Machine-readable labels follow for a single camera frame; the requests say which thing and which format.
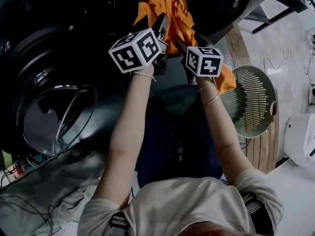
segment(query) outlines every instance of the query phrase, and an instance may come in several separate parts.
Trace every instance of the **person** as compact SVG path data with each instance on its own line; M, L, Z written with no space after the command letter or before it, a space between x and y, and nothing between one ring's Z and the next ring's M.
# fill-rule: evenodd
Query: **person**
M283 206L242 152L215 85L196 78L200 98L174 125L161 100L148 101L153 73L150 65L131 79L105 170L77 234L273 235ZM182 141L181 157L174 140ZM141 189L128 204L135 168ZM228 184L219 180L222 171Z

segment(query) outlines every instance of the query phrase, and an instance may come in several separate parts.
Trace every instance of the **white device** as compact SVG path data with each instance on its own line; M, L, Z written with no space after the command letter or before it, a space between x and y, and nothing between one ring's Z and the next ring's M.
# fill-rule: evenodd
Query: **white device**
M217 48L187 47L186 67L198 77L219 77L223 59Z
M122 73L148 67L162 53L151 28L126 36L108 51Z

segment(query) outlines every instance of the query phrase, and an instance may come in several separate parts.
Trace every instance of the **gray cloth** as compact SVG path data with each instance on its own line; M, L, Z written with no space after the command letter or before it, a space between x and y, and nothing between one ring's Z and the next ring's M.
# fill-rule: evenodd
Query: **gray cloth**
M253 193L263 202L274 231L284 210L266 175L250 169L242 172L235 186L212 177L176 178L144 186L123 209L132 236L176 236L198 222L213 222L238 232L255 233L240 193ZM110 235L109 220L119 206L105 199L92 199L82 213L78 236Z
M16 195L31 203L52 225L48 206L53 205L51 216L54 222L53 235L62 235L69 220L80 205L93 195L98 178L104 169L105 156L97 151L84 155L73 149L60 155L44 168L25 179L0 190L0 228L7 236L49 236L51 228L26 202L18 198L3 198Z

